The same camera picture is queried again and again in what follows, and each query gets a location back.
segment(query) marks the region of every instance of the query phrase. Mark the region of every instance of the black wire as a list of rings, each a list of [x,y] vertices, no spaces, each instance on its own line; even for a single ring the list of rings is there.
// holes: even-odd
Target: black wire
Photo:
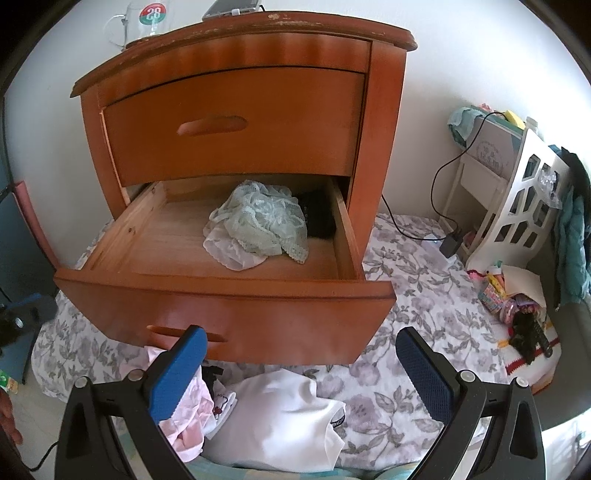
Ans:
[[[2,289],[2,287],[0,287],[0,293],[2,295],[4,295],[8,301],[12,302],[12,300],[10,299],[10,297],[8,295],[6,295],[6,292]]]
[[[400,229],[400,227],[397,225],[396,220],[394,220],[394,215],[392,215],[392,210],[390,210],[390,205],[388,205],[388,202],[386,202],[386,199],[384,198],[384,194],[382,194],[382,200],[386,204],[386,208],[388,209],[388,213],[390,214],[390,218],[392,219],[392,223],[396,227],[396,230],[398,230],[406,238],[410,238],[411,240],[421,240],[421,241],[426,240],[426,241],[429,241],[429,242],[438,242],[438,241],[441,241],[441,240],[445,240],[445,237],[443,237],[443,238],[419,238],[417,236],[411,236],[411,235],[409,235],[407,233],[404,233]]]
[[[474,138],[472,139],[472,141],[470,142],[470,145],[468,145],[457,157],[452,158],[449,162],[444,163],[441,167],[439,167],[437,169],[437,171],[435,172],[435,176],[433,177],[433,182],[431,184],[431,207],[433,208],[433,211],[438,214],[439,216],[452,221],[453,223],[456,224],[456,227],[454,229],[454,231],[452,233],[456,233],[459,231],[460,229],[460,224],[455,221],[453,218],[448,217],[446,215],[443,215],[439,210],[437,210],[437,208],[435,208],[435,203],[433,202],[433,189],[435,188],[435,181],[437,180],[437,176],[439,175],[439,172],[441,172],[445,167],[447,167],[448,165],[451,165],[452,163],[454,163],[456,160],[458,160],[464,153],[466,153],[468,150],[470,150],[470,148],[472,147],[472,145],[474,145],[474,142],[476,141],[478,135],[480,134],[480,131],[482,130],[482,127],[484,127],[484,122],[487,118],[489,118],[491,115],[494,114],[497,115],[502,115],[505,116],[505,114],[503,112],[490,112],[487,113],[484,118],[482,119],[482,123],[480,124],[480,127],[478,128],[478,130],[476,131],[476,135],[474,135]],[[400,227],[396,224],[396,221],[394,220],[394,215],[392,215],[392,210],[390,210],[390,206],[388,205],[388,202],[386,202],[386,199],[384,198],[384,195],[382,194],[382,200],[384,201],[384,203],[386,204],[386,208],[388,209],[388,213],[390,214],[390,218],[392,219],[392,223],[394,224],[394,226],[396,227],[396,230],[398,230],[402,235],[404,235],[406,238],[410,238],[411,240],[420,240],[420,241],[427,241],[427,242],[440,242],[442,240],[445,240],[444,238],[419,238],[417,236],[411,236],[407,233],[404,233]]]
[[[39,462],[39,465],[37,465],[35,468],[30,468],[27,467],[27,469],[30,472],[36,472],[37,470],[39,470],[42,466],[43,466],[43,462],[45,462],[45,460],[47,460],[47,457],[49,457],[49,454],[51,453],[51,451],[56,447],[57,442],[53,443],[45,452],[45,455],[43,455],[43,458],[41,459],[41,462]]]
[[[457,232],[460,228],[460,225],[458,222],[456,222],[453,218],[450,218],[446,215],[443,215],[441,212],[439,212],[439,210],[437,210],[435,208],[435,203],[433,202],[433,189],[435,188],[435,181],[437,180],[437,176],[439,175],[439,172],[441,172],[445,167],[447,167],[448,165],[454,163],[456,160],[458,160],[464,153],[466,153],[468,150],[470,150],[470,148],[472,147],[472,145],[474,145],[474,142],[476,141],[476,139],[478,138],[478,135],[480,134],[480,131],[482,130],[482,127],[484,127],[484,122],[487,118],[489,118],[491,115],[494,114],[498,114],[498,115],[502,115],[505,116],[504,113],[502,112],[490,112],[487,113],[484,118],[482,119],[482,123],[480,124],[480,127],[478,128],[478,131],[476,132],[476,135],[474,135],[474,138],[472,139],[472,142],[470,142],[470,145],[468,145],[457,157],[452,158],[449,162],[444,163],[441,167],[439,167],[437,169],[437,171],[435,172],[435,176],[433,177],[433,182],[431,184],[431,207],[433,208],[433,211],[438,214],[439,216],[452,221],[453,223],[456,224],[456,228],[454,229],[454,233]]]

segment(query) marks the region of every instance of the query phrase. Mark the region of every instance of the red and green logo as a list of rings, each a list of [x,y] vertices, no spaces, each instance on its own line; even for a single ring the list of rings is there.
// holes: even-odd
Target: red and green logo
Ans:
[[[166,17],[166,7],[163,4],[149,4],[139,14],[139,21],[144,25],[160,23]]]

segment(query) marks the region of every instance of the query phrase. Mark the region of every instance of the teal jacket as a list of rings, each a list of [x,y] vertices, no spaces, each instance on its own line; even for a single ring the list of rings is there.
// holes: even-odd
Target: teal jacket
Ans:
[[[591,284],[584,250],[584,200],[573,200],[574,188],[568,191],[563,208],[554,224],[556,238],[556,279],[560,284],[560,304],[580,303]]]

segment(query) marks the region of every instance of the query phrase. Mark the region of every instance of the blue object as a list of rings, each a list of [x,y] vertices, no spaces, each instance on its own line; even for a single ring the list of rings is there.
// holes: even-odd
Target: blue object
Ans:
[[[431,418],[447,425],[454,413],[453,390],[410,335],[410,329],[398,332],[396,355]]]
[[[161,353],[148,368],[148,379],[155,377],[146,391],[148,411],[155,422],[173,415],[206,352],[207,334],[201,327],[193,325],[169,352]]]
[[[34,293],[26,299],[10,303],[0,294],[0,303],[6,305],[2,315],[8,312],[22,321],[21,334],[18,339],[0,348],[0,370],[6,372],[19,383],[25,383],[25,372],[31,356],[33,345],[37,338],[39,328],[45,322],[53,320],[56,316],[57,305],[53,297]]]
[[[584,200],[575,199],[571,187],[563,199],[554,224],[556,236],[556,279],[560,284],[560,304],[580,303],[591,284],[584,250]]]

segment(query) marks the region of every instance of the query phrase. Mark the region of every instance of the human hand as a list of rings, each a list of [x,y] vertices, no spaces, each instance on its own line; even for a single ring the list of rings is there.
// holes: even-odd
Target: human hand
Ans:
[[[14,424],[14,417],[12,416],[12,402],[8,394],[0,388],[0,426],[14,443],[22,444],[21,432],[17,430]]]

